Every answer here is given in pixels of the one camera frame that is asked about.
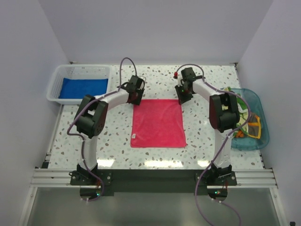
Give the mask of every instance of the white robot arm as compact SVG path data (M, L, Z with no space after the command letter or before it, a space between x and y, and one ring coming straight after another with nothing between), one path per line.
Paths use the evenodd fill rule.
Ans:
M209 120L215 132L214 155L216 156L227 134L236 128L236 124L239 122L238 105L235 95L216 92L208 87L201 78L202 76L195 75L191 67L185 68L181 71L181 75L177 76L178 85L175 86L175 89L179 104L192 99L193 94L199 94L209 102ZM227 106L228 109L223 110L223 105ZM211 167L211 171L214 171L213 178L226 177L231 174L231 140L232 137L228 137L227 143Z
M75 123L77 131L85 138L83 155L85 156L85 162L89 170L93 170L97 166L97 138L104 128L107 112L110 109L125 103L139 105L144 92L144 84L143 79L132 76L130 81L126 82L118 92L105 96L103 99L93 103ZM85 96L79 106L76 116L88 103L100 97L101 96ZM79 162L79 166L84 170L86 169L83 159Z

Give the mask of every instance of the blue cloth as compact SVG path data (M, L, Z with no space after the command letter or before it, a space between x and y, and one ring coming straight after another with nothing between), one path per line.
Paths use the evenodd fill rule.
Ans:
M59 99L82 99L85 95L105 94L108 79L66 79L63 80Z

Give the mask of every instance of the pink towel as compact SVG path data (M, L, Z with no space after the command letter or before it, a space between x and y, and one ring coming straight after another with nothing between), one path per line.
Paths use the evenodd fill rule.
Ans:
M131 147L185 147L178 100L142 100L134 105Z

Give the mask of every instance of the terrazzo table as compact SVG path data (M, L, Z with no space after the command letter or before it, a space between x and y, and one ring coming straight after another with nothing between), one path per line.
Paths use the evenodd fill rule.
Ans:
M177 99L173 79L175 65L138 65L138 76L146 79L143 99ZM119 66L111 90L119 85ZM217 88L239 88L234 66L203 66L207 81ZM122 80L134 74L133 66L125 65ZM49 169L76 169L80 157L81 140L66 134L77 112L77 105L64 105L51 147ZM209 104L200 95L182 105L187 146L185 148L131 148L133 106L119 105L107 114L105 128L98 138L99 169L204 169L213 158L214 130L209 123ZM260 151L231 150L234 170L263 169Z

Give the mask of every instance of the white plastic basket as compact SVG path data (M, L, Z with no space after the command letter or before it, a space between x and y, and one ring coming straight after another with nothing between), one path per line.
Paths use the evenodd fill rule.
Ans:
M113 68L108 65L61 65L52 75L47 99L63 105L79 105L82 99L59 99L63 79L108 79L106 93L110 92Z

